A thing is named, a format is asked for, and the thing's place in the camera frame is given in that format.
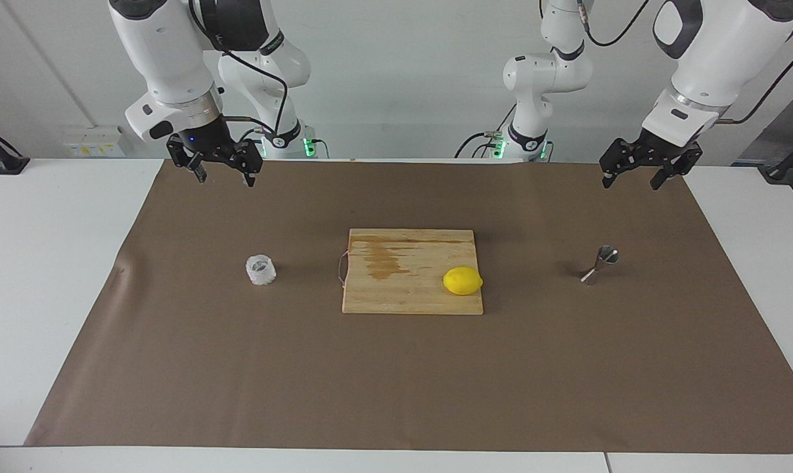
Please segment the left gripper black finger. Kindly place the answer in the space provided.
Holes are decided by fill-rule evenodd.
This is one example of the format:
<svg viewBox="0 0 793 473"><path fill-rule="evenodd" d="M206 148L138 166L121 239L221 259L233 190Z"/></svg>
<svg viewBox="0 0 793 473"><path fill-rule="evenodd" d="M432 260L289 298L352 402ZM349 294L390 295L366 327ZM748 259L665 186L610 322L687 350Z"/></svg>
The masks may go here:
<svg viewBox="0 0 793 473"><path fill-rule="evenodd" d="M662 158L657 173L651 179L651 189L658 191L667 180L690 173L702 154L702 148L689 148L675 158Z"/></svg>
<svg viewBox="0 0 793 473"><path fill-rule="evenodd" d="M619 174L636 170L639 167L636 156L638 149L639 145L637 143L628 143L622 138L616 138L615 141L612 141L612 144L600 157L604 189L609 189Z"/></svg>

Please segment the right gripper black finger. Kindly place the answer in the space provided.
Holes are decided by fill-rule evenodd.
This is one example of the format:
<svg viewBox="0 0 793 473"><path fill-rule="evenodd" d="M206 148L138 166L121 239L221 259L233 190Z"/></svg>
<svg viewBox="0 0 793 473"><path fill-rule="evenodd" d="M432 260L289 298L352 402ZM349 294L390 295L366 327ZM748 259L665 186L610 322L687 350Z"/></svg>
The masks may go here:
<svg viewBox="0 0 793 473"><path fill-rule="evenodd" d="M201 185L205 183L208 175L203 165L203 155L200 152L189 154L178 134L168 137L167 150L175 167L189 170Z"/></svg>
<svg viewBox="0 0 793 473"><path fill-rule="evenodd" d="M240 171L249 188L254 187L262 164L261 150L255 140L243 140L236 144L236 170Z"/></svg>

